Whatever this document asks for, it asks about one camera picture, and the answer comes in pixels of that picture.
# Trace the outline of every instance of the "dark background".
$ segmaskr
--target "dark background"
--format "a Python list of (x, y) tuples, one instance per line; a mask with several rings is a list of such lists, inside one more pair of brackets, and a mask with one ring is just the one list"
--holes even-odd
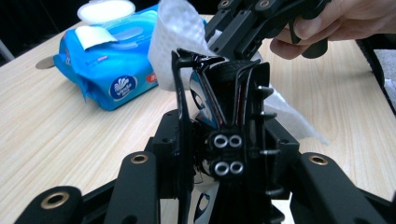
[[(214, 14), (219, 0), (189, 0), (203, 14)], [(15, 56), (79, 22), (78, 9), (88, 0), (0, 0), (0, 39)], [(132, 0), (136, 11), (159, 0)], [(0, 55), (0, 66), (5, 60)]]

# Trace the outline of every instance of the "light wood tabletop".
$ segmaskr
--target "light wood tabletop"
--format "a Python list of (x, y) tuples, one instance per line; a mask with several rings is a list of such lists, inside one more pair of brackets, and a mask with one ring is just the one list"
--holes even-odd
[[(68, 185), (86, 194), (115, 179), (122, 159), (143, 150), (162, 115), (177, 108), (175, 93), (159, 88), (112, 112), (85, 102), (57, 68), (35, 68), (57, 53), (61, 36), (0, 67), (0, 223), (14, 222), (46, 189)], [(300, 151), (333, 158), (357, 187), (391, 200), (396, 119), (355, 42), (332, 42), (315, 60), (283, 60), (268, 40), (260, 52), (274, 87), (330, 143), (304, 139)], [(175, 202), (162, 201), (163, 223), (174, 223), (176, 211)]]

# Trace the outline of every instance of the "fingernail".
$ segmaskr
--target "fingernail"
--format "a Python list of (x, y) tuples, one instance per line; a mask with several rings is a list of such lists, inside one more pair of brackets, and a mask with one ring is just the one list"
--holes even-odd
[(299, 20), (294, 26), (294, 32), (301, 39), (308, 39), (319, 32), (320, 25), (320, 17), (316, 17), (313, 20)]

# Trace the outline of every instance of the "white tissue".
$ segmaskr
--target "white tissue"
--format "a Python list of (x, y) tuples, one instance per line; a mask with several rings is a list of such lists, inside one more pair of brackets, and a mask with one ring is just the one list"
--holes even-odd
[[(157, 76), (161, 89), (173, 91), (175, 84), (172, 74), (172, 50), (178, 48), (194, 51), (203, 55), (215, 55), (205, 41), (205, 27), (195, 8), (186, 0), (162, 0), (158, 8), (158, 20), (151, 38), (148, 59)], [(190, 89), (191, 69), (180, 71), (183, 85)], [(276, 119), (296, 139), (316, 137), (328, 145), (326, 139), (292, 108), (275, 91), (265, 101), (265, 110), (276, 112)]]

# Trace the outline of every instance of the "human hand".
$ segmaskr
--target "human hand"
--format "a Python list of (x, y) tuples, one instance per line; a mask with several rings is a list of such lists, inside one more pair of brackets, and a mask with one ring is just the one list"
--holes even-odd
[(293, 59), (326, 37), (335, 41), (396, 34), (395, 12), (395, 0), (332, 0), (313, 20), (295, 20), (294, 32), (302, 39), (299, 44), (291, 44), (286, 27), (273, 39), (270, 49), (282, 58)]

